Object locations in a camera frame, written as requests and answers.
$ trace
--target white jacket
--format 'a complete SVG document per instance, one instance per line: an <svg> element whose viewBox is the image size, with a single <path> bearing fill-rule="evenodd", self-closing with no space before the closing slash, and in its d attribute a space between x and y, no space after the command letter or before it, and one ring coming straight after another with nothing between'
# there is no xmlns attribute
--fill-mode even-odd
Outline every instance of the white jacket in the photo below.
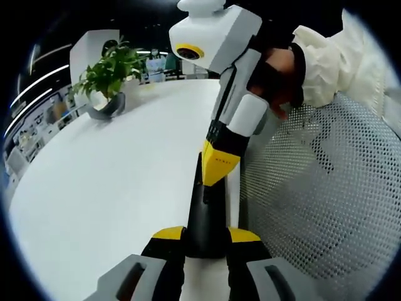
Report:
<svg viewBox="0 0 401 301"><path fill-rule="evenodd" d="M304 100L329 104L335 92L366 105L401 137L401 87L384 52L362 22L343 11L343 30L325 38L299 26L294 43L304 52Z"/></svg>

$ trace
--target ceiling light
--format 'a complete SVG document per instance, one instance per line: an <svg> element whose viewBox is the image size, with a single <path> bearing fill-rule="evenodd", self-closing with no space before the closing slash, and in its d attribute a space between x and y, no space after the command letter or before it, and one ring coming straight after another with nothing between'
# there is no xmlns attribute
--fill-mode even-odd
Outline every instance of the ceiling light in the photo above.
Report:
<svg viewBox="0 0 401 301"><path fill-rule="evenodd" d="M22 111L20 111L20 113L13 119L13 121L11 121L10 125L8 126L8 128L6 129L6 131L4 132L4 137L7 135L7 133L10 131L10 129L14 126L14 124L17 122L17 120L23 115L23 113L25 113L27 111L27 109L29 109L30 107L32 107L36 102L38 102L38 100L40 100L42 97L44 97L46 94L49 94L53 89L50 88L49 90L43 92L41 95L39 95L38 97L36 97L34 100L32 100L29 105L27 105L25 108L22 109Z"/></svg>
<svg viewBox="0 0 401 301"><path fill-rule="evenodd" d="M50 77L51 75L53 75L53 74L55 74L55 73L57 73L57 72L59 72L59 71L61 71L61 70L64 70L65 68L68 68L69 67L69 65L65 65L65 66L62 66L62 67L60 67L60 68L58 68L58 69L56 69L56 70L53 70L52 72L50 72L50 73L48 73L48 74L46 74L46 75L43 75L41 78L39 78L38 80L36 80L36 81L34 81L32 84L30 84L24 91L22 91L14 100L13 100L13 102L11 103L11 105L10 105L10 108L26 93L26 92L28 92L30 89L32 89L34 86L36 86L39 82L41 82L42 80L44 80L45 78L48 78L48 77Z"/></svg>
<svg viewBox="0 0 401 301"><path fill-rule="evenodd" d="M19 94L19 91L21 89L21 74L18 74L18 80L17 80L17 93Z"/></svg>
<svg viewBox="0 0 401 301"><path fill-rule="evenodd" d="M35 54L36 54L36 44L33 45L33 50L32 50L32 54L31 54L31 60L30 60L30 63L29 63L29 75L32 74L33 60L35 58Z"/></svg>
<svg viewBox="0 0 401 301"><path fill-rule="evenodd" d="M57 52L57 51L63 50L63 49L65 49L65 48L68 48L68 47L71 47L71 46L73 46L73 45L72 45L72 44L67 44L67 45L61 46L61 47L59 47L59 48L57 48L57 49L51 50L51 51L45 53L44 55L41 55L41 56L38 57L37 59L35 59L35 61L34 61L33 63L36 64L36 63L39 62L42 58L46 58L47 56L52 55L53 53L55 53L55 52Z"/></svg>

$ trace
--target yellow camera ring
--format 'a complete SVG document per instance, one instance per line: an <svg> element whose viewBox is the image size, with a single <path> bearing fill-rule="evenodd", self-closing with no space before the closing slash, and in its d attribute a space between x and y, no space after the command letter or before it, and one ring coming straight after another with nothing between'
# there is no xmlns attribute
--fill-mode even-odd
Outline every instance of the yellow camera ring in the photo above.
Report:
<svg viewBox="0 0 401 301"><path fill-rule="evenodd" d="M175 49L177 50L179 56L187 60L198 60L199 58L203 58L205 56L203 50L190 44L177 44Z"/></svg>

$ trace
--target yellow plastic part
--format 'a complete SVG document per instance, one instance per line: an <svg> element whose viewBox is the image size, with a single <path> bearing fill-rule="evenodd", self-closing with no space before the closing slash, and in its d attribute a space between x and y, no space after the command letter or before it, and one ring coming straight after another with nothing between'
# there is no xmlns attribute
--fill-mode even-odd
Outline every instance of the yellow plastic part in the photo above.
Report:
<svg viewBox="0 0 401 301"><path fill-rule="evenodd" d="M230 234L231 234L231 241L233 243L245 243L249 241L260 241L260 237L250 231L231 228L229 227Z"/></svg>
<svg viewBox="0 0 401 301"><path fill-rule="evenodd" d="M209 141L205 141L202 151L202 182L205 186L213 186L228 175L238 164L241 157L214 149Z"/></svg>
<svg viewBox="0 0 401 301"><path fill-rule="evenodd" d="M205 56L205 53L203 52L203 50L201 50L199 47L196 47L191 44L187 44L187 43L176 44L175 50L178 50L180 48L190 49L190 50L196 52L199 55L199 58L203 58Z"/></svg>
<svg viewBox="0 0 401 301"><path fill-rule="evenodd" d="M182 228L183 226L166 228L154 234L152 238L160 238L162 240L180 240Z"/></svg>

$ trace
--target white mesh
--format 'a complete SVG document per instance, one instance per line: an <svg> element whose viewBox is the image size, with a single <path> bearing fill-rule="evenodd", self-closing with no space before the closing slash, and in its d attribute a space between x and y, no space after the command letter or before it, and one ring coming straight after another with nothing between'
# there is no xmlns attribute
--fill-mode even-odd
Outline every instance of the white mesh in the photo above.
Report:
<svg viewBox="0 0 401 301"><path fill-rule="evenodd" d="M253 140L241 174L249 230L317 279L324 299L364 299L400 244L399 138L337 94Z"/></svg>

